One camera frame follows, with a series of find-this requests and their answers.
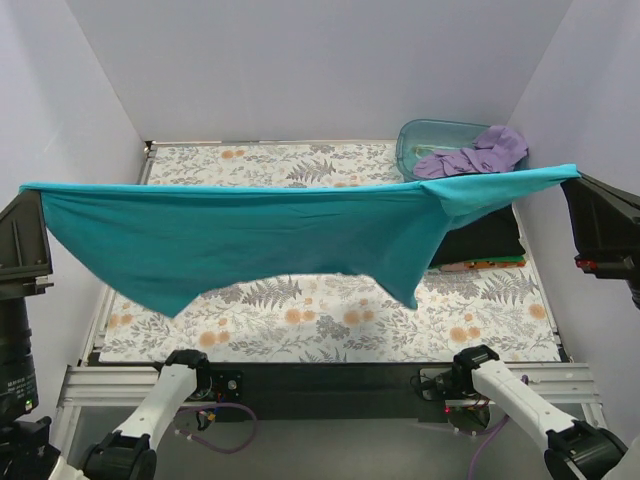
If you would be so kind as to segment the teal t shirt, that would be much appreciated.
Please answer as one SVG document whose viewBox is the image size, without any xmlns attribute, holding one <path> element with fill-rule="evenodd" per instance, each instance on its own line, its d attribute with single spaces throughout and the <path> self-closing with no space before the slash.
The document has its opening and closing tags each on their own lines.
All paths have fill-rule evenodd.
<svg viewBox="0 0 640 480">
<path fill-rule="evenodd" d="M 364 275 L 407 308 L 446 234 L 577 178 L 572 164 L 341 188 L 34 183 L 48 230 L 101 281 L 173 317 L 281 275 Z"/>
</svg>

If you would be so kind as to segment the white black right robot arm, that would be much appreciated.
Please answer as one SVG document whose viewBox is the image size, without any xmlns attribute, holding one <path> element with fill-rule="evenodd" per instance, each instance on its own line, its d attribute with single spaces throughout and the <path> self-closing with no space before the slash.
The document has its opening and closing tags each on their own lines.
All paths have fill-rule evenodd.
<svg viewBox="0 0 640 480">
<path fill-rule="evenodd" d="M 576 265 L 598 279 L 623 280 L 639 300 L 639 198 L 590 176 L 563 183 Z M 540 447 L 555 479 L 636 479 L 639 443 L 557 409 L 516 377 L 485 345 L 454 357 L 451 379 L 464 397 L 481 394 L 497 404 Z"/>
</svg>

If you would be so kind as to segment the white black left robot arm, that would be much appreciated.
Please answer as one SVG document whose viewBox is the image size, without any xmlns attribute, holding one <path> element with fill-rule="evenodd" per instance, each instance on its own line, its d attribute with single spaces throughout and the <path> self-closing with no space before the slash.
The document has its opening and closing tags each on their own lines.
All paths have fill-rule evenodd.
<svg viewBox="0 0 640 480">
<path fill-rule="evenodd" d="M 39 404 L 26 299 L 50 287 L 52 262 L 38 193 L 18 194 L 1 213 L 1 476 L 4 479 L 152 479 L 157 446 L 188 399 L 213 386 L 204 353 L 177 350 L 160 367 L 133 414 L 78 465 L 67 456 L 82 408 L 68 402 L 55 419 L 26 420 Z"/>
</svg>

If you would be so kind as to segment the colourful folded shirt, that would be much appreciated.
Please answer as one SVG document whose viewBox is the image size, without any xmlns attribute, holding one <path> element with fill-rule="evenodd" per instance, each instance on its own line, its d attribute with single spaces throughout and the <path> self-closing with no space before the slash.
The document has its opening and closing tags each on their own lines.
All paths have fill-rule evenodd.
<svg viewBox="0 0 640 480">
<path fill-rule="evenodd" d="M 466 260 L 456 263 L 430 266 L 430 271 L 438 272 L 461 272 L 486 269 L 521 268 L 527 263 L 523 255 L 507 257 L 491 257 L 476 260 Z"/>
</svg>

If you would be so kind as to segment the black folded t shirt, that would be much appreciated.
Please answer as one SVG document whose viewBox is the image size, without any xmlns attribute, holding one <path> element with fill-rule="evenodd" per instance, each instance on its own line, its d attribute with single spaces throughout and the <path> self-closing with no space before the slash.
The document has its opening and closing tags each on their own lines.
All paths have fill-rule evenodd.
<svg viewBox="0 0 640 480">
<path fill-rule="evenodd" d="M 512 206 L 494 211 L 475 222 L 449 231 L 431 267 L 493 258 L 520 257 L 525 249 Z"/>
</svg>

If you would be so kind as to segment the purple t shirt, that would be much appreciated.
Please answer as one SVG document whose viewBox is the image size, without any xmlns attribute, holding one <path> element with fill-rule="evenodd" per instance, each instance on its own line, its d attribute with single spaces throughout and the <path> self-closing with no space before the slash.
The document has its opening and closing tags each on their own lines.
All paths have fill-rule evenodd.
<svg viewBox="0 0 640 480">
<path fill-rule="evenodd" d="M 528 155 L 524 137 L 506 126 L 491 126 L 471 147 L 437 149 L 420 159 L 412 173 L 419 179 L 507 173 Z"/>
</svg>

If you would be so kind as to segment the teal plastic bin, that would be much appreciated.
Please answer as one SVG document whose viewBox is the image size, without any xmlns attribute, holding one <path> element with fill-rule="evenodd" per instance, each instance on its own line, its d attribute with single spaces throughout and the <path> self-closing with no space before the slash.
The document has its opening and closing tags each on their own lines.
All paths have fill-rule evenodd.
<svg viewBox="0 0 640 480">
<path fill-rule="evenodd" d="M 427 180 L 419 179 L 412 173 L 420 159 L 437 149 L 471 147 L 472 142 L 489 127 L 491 126 L 440 120 L 412 120 L 401 128 L 397 138 L 396 166 L 407 182 Z M 515 169 L 523 164 L 524 159 Z"/>
</svg>

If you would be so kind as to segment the floral tablecloth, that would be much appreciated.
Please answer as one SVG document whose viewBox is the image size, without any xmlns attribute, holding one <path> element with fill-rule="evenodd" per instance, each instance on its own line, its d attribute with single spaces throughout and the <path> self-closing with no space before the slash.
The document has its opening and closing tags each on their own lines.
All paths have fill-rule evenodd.
<svg viewBox="0 0 640 480">
<path fill-rule="evenodd" d="M 152 185 L 347 187 L 398 183 L 383 143 L 157 146 Z M 440 362 L 485 344 L 510 362 L 560 357 L 533 265 L 429 271 L 417 310 L 366 277 L 282 276 L 206 293 L 168 319 L 112 293 L 95 342 L 104 363 L 194 348 L 214 362 Z"/>
</svg>

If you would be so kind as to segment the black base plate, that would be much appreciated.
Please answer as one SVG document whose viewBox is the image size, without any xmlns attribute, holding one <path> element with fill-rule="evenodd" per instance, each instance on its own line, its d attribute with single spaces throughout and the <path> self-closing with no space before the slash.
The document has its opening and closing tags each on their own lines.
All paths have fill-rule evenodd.
<svg viewBox="0 0 640 480">
<path fill-rule="evenodd" d="M 453 409 L 430 382 L 449 363 L 210 363 L 188 406 L 220 400 L 266 420 L 414 419 L 445 423 Z"/>
</svg>

